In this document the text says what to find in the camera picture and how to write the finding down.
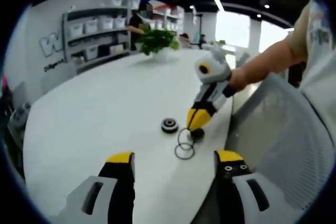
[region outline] hand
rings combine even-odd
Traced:
[[[229,83],[230,86],[237,92],[245,89],[245,87],[249,84],[246,80],[246,75],[242,68],[232,70],[232,75]]]

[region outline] wall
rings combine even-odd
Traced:
[[[207,41],[216,40],[216,13],[202,13],[202,33],[205,34]],[[196,25],[193,24],[192,13],[185,13],[184,15],[184,32],[187,33],[190,39],[199,30],[199,20]],[[259,41],[261,33],[261,22],[251,19],[250,35],[248,48],[236,47],[237,56],[239,58],[243,52],[249,53],[252,57],[259,54]]]
[[[64,57],[60,33],[62,14],[71,7],[80,10],[111,4],[112,0],[48,0],[28,8],[18,21],[6,52],[5,73],[10,89],[26,81],[29,102],[32,104],[39,99],[43,95],[44,67]],[[44,54],[41,42],[50,56]]]
[[[201,13],[202,17],[202,34],[205,34],[207,41],[214,41],[216,32],[216,13]],[[196,25],[193,23],[193,14],[184,14],[184,32],[187,33],[190,39],[193,39],[195,33],[199,31],[200,21],[199,18],[196,20]]]

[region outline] wall lettering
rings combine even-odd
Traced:
[[[64,63],[64,59],[61,59],[59,61],[56,61],[55,63],[49,64],[44,67],[44,72],[47,72],[51,69],[54,69],[57,65]]]
[[[39,44],[43,55],[46,58],[53,55],[54,52],[63,50],[62,38],[58,33],[52,33],[47,37],[41,38]]]

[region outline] sleeve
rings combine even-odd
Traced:
[[[294,31],[288,34],[285,41],[295,56],[308,56],[307,52],[307,31],[309,23],[309,8],[306,5],[301,12],[300,17],[294,25]]]
[[[140,24],[143,24],[143,21],[141,20],[141,18],[139,18],[137,16],[132,16],[131,17],[129,26],[133,26],[135,28],[139,28]]]

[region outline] person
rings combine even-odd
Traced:
[[[237,91],[306,62],[299,90],[314,107],[336,145],[336,0],[310,0],[284,40],[232,71]]]
[[[180,42],[182,44],[182,48],[191,48],[190,40],[188,34],[184,33],[180,35]]]
[[[206,44],[205,34],[201,34],[201,39],[199,40],[199,43]]]
[[[198,44],[198,46],[200,47],[200,49],[203,48],[203,47],[202,47],[203,44],[207,44],[207,43],[206,43],[206,40],[205,40],[205,34],[201,34],[201,38],[199,39],[199,44]]]
[[[148,19],[152,17],[153,6],[149,3],[149,0],[141,0],[139,8],[136,13],[130,19],[128,25],[128,31],[131,32],[131,50],[136,50],[135,44],[142,34],[144,34],[144,28],[148,25]]]

